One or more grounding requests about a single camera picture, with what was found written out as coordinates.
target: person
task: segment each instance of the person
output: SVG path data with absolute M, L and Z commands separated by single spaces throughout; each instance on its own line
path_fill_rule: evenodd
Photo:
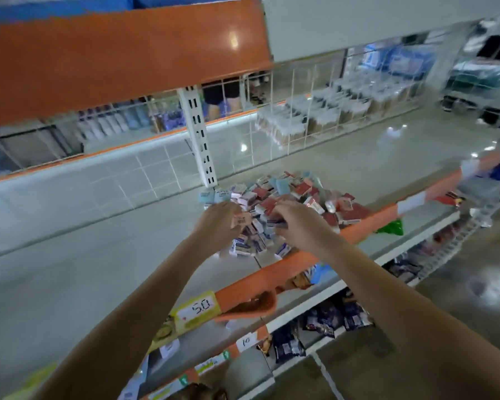
M 379 267 L 312 209 L 282 201 L 274 210 L 288 225 L 276 233 L 340 275 L 419 369 L 434 398 L 500 400 L 500 350 Z M 117 398 L 194 270 L 239 235 L 240 227 L 232 229 L 231 222 L 240 211 L 233 202 L 209 207 L 152 275 L 73 348 L 34 399 Z
M 206 82 L 202 84 L 204 101 L 207 103 L 206 120 L 218 119 L 221 116 L 220 103 L 227 104 L 230 113 L 242 110 L 239 88 L 239 77 L 225 78 L 223 80 Z

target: price label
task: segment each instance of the price label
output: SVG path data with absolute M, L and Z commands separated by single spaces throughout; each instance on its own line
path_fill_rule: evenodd
M 254 345 L 258 343 L 258 332 L 254 331 L 253 333 L 248 333 L 245 336 L 242 336 L 235 343 L 237 345 L 237 349 L 239 352 L 243 352 L 249 348 L 252 348 Z
M 173 380 L 168 385 L 162 387 L 160 390 L 156 390 L 155 392 L 148 395 L 149 400 L 164 400 L 168 396 L 173 395 L 177 391 L 183 389 L 185 386 L 189 384 L 187 379 L 187 375 L 183 375 L 179 379 Z
M 201 364 L 196 365 L 194 367 L 194 370 L 196 370 L 196 373 L 198 373 L 198 376 L 200 376 L 206 373 L 208 370 L 211 370 L 217 365 L 220 365 L 221 363 L 227 361 L 228 359 L 230 359 L 230 353 L 226 350 L 217 356 L 209 358 L 206 362 L 202 362 Z
M 206 292 L 175 310 L 174 314 L 179 322 L 178 324 L 183 324 L 183 331 L 180 329 L 178 333 L 193 329 L 220 315 L 220 313 L 220 306 L 215 299 L 215 294 L 213 292 Z

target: store aisle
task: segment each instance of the store aisle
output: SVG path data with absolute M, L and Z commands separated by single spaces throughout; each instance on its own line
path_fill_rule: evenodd
M 478 230 L 417 290 L 500 348 L 500 210 L 493 220 L 492 228 Z M 379 329 L 344 334 L 318 355 L 346 400 L 431 398 L 421 377 Z M 308 358 L 281 376 L 262 398 L 335 398 L 327 386 L 320 387 L 325 380 L 316 379 L 312 371 L 318 368 Z

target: forearm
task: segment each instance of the forearm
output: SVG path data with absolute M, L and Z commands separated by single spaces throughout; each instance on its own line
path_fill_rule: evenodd
M 199 244 L 193 236 L 184 240 L 139 288 L 73 348 L 35 398 L 117 398 L 189 278 L 206 259 Z
M 500 398 L 500 351 L 338 237 L 322 254 L 440 395 Z

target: hand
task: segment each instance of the hand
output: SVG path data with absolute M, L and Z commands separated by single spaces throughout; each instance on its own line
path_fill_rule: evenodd
M 346 243 L 322 216 L 298 202 L 280 201 L 273 213 L 281 215 L 288 225 L 287 229 L 275 228 L 277 235 L 285 238 L 290 246 L 307 251 L 323 261 L 327 260 L 331 248 Z
M 211 205 L 200 216 L 191 237 L 197 240 L 208 257 L 228 247 L 241 234 L 240 226 L 231 228 L 233 215 L 241 211 L 241 207 L 234 202 L 220 202 Z

